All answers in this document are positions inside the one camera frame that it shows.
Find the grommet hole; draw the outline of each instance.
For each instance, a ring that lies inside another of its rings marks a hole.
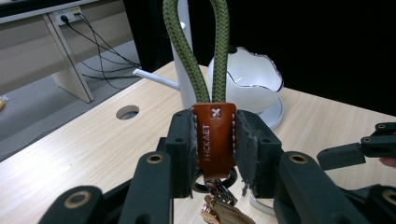
[[[64,201],[64,206],[69,209],[78,208],[87,203],[90,198],[91,194],[87,190],[75,192],[67,197],[66,201]]]
[[[148,163],[152,163],[152,164],[160,163],[163,161],[163,156],[157,154],[151,155],[147,158],[147,161]]]
[[[396,191],[393,190],[385,190],[382,193],[382,196],[387,200],[389,203],[392,203],[393,205],[396,205]]]
[[[136,105],[126,105],[117,111],[117,119],[131,119],[134,118],[139,113],[139,107]]]
[[[308,162],[308,159],[305,156],[299,155],[299,154],[289,155],[289,159],[296,163],[307,163]]]

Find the black cable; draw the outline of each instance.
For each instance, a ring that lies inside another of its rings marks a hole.
[[[98,79],[98,80],[105,80],[103,77],[92,77],[92,76],[88,76],[85,74],[82,74],[84,77],[89,77],[89,78],[93,78],[93,79]],[[107,77],[106,79],[110,80],[110,79],[129,79],[129,78],[135,78],[137,76],[126,76],[126,77]]]
[[[114,52],[115,54],[117,54],[118,56],[120,56],[123,60],[125,60],[127,63],[130,63],[130,64],[132,64],[132,65],[134,65],[134,66],[136,66],[136,67],[140,67],[140,63],[134,63],[134,62],[132,62],[131,60],[129,60],[129,59],[127,59],[127,58],[125,58],[125,57],[123,57],[122,55],[120,55],[116,50],[114,50],[110,45],[108,45],[107,44],[107,42],[98,34],[98,33],[96,33],[94,30],[93,30],[93,28],[92,28],[92,26],[91,26],[91,23],[87,20],[87,18],[84,16],[84,15],[82,15],[81,13],[76,13],[76,15],[77,16],[79,16],[84,22],[85,22],[85,24],[87,24],[87,26],[88,27],[90,27],[90,29],[92,30],[92,32],[93,32],[93,34],[94,35],[97,35],[111,50],[113,50],[112,52]]]
[[[86,67],[88,67],[89,69],[91,69],[92,71],[95,71],[95,72],[102,72],[101,70],[97,70],[97,69],[94,69],[94,68],[92,68],[92,67],[90,67],[89,65],[87,65],[86,63],[84,63],[84,62],[81,62],[82,64],[84,64]],[[126,69],[132,69],[132,68],[134,68],[134,67],[124,67],[124,68],[120,68],[120,69],[114,69],[114,70],[111,70],[111,71],[103,71],[103,72],[105,72],[105,73],[113,73],[113,72],[119,72],[119,71],[122,71],[122,70],[126,70]]]
[[[108,62],[111,62],[111,63],[121,64],[121,65],[130,64],[130,63],[117,63],[117,62],[114,62],[114,61],[112,61],[112,60],[109,60],[108,58],[105,58],[105,57],[103,57],[103,56],[102,56],[102,58],[103,58],[104,60],[108,61]],[[140,68],[140,63],[136,63],[136,66],[134,66],[134,67]]]
[[[78,34],[80,34],[80,35],[82,35],[82,36],[88,38],[87,36],[83,35],[81,32],[79,32],[79,31],[77,31],[76,29],[74,29],[74,28],[70,25],[70,22],[69,22],[69,20],[68,20],[68,18],[67,18],[66,16],[61,16],[61,20],[64,21],[64,23],[66,23],[66,25],[67,25],[70,29],[72,29],[73,31],[75,31],[76,33],[78,33]],[[98,43],[98,41],[97,41],[97,38],[96,38],[96,32],[92,29],[91,25],[90,25],[90,24],[87,24],[87,25],[88,25],[88,26],[91,28],[91,30],[92,30],[92,34],[93,34],[94,41],[91,40],[90,38],[88,38],[88,39],[90,39],[91,42],[93,42],[93,43],[96,45],[97,49],[98,49],[99,62],[100,62],[100,67],[101,67],[101,70],[95,70],[95,69],[93,69],[93,68],[91,68],[91,69],[102,73],[103,78],[97,78],[97,79],[99,79],[99,80],[105,80],[105,81],[107,82],[108,85],[110,85],[111,87],[113,87],[113,88],[115,88],[115,89],[124,90],[126,87],[125,87],[125,88],[119,88],[119,87],[116,87],[116,86],[112,85],[112,84],[109,82],[110,79],[118,79],[118,78],[108,78],[108,77],[106,76],[105,71],[104,71],[104,68],[103,68],[103,61],[102,61],[103,57],[102,57],[102,52],[101,52],[101,49],[100,49],[102,46],[99,45],[99,43]],[[110,49],[105,48],[105,47],[102,47],[102,48],[103,48],[103,49],[106,49],[106,50],[108,50],[108,51],[110,51],[110,52],[112,52],[112,53],[115,53],[116,55],[120,56],[121,58],[123,58],[123,59],[125,60],[125,58],[122,57],[119,53],[117,53],[113,48],[111,48],[111,49],[114,50],[114,52],[111,51]]]

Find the metal key ring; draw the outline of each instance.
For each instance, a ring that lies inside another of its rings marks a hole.
[[[202,172],[201,169],[196,169],[195,173],[194,173],[194,177],[192,179],[192,189],[196,192],[199,193],[209,193],[209,190],[207,189],[207,187],[205,185],[202,184],[198,184],[197,180],[199,177],[201,177],[204,173]],[[236,172],[235,168],[231,169],[230,171],[230,175],[228,176],[227,179],[221,181],[221,184],[225,187],[225,188],[229,188],[230,186],[232,186],[236,179],[238,178],[238,173]]]

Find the electrical outlet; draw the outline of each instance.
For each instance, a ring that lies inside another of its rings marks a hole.
[[[55,16],[55,20],[58,22],[58,25],[65,25],[66,23],[61,20],[61,16],[66,16],[67,19],[69,19],[69,23],[72,23],[73,21],[81,20],[81,17],[78,16],[78,13],[82,15],[81,8],[70,7],[59,11],[55,11],[53,12],[53,15]]]

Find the black background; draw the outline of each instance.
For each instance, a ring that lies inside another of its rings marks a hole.
[[[269,56],[285,87],[396,116],[396,5],[229,0],[230,44]],[[189,1],[198,62],[214,52],[210,1]]]

